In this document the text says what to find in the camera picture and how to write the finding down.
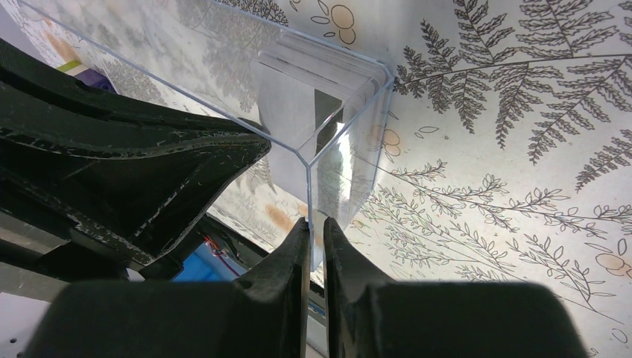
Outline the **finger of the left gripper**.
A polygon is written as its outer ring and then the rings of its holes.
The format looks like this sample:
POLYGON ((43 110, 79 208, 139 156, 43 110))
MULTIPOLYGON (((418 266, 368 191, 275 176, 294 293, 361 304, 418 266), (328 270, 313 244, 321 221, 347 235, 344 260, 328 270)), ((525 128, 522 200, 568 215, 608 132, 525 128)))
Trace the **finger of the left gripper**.
POLYGON ((255 136, 2 136, 1 212, 72 263, 176 265, 189 234, 270 150, 255 136))
POLYGON ((128 98, 1 42, 2 136, 255 136, 241 125, 128 98))

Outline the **clear plastic box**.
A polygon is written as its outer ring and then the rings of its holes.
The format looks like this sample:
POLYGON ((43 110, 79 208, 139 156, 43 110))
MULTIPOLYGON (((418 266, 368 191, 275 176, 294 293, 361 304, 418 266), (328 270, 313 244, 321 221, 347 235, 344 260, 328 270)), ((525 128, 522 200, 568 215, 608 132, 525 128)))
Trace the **clear plastic box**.
MULTIPOLYGON (((283 12, 272 1, 234 5, 219 1, 25 1, 23 5, 29 13, 63 26, 211 114, 253 129, 270 142, 259 119, 250 68, 259 50, 284 32, 342 48, 284 25, 283 12)), ((307 201, 273 183, 270 151, 258 167, 256 182, 262 188, 234 189, 215 205, 215 212, 248 224, 264 236, 276 234, 271 223, 274 209, 286 210, 295 218, 305 207, 311 264, 317 269, 324 259, 324 221, 332 218, 340 225, 348 224, 373 188, 392 84, 391 74, 368 108, 337 131, 315 158, 315 170, 307 176, 307 201)))

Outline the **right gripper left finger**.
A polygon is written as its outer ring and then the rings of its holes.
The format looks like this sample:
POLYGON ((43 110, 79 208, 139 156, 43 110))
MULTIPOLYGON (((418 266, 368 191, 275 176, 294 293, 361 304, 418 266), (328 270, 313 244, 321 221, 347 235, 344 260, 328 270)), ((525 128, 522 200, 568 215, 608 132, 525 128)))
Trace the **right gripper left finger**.
POLYGON ((51 303, 27 357, 304 357, 310 232, 232 281, 93 280, 51 303))

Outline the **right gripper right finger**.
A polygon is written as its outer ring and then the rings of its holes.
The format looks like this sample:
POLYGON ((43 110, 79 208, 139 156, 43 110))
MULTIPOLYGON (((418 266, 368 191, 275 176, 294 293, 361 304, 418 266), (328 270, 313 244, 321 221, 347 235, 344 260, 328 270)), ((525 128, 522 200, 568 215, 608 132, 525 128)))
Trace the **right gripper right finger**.
POLYGON ((323 225, 331 357, 585 357, 553 293, 533 283, 396 281, 323 225))

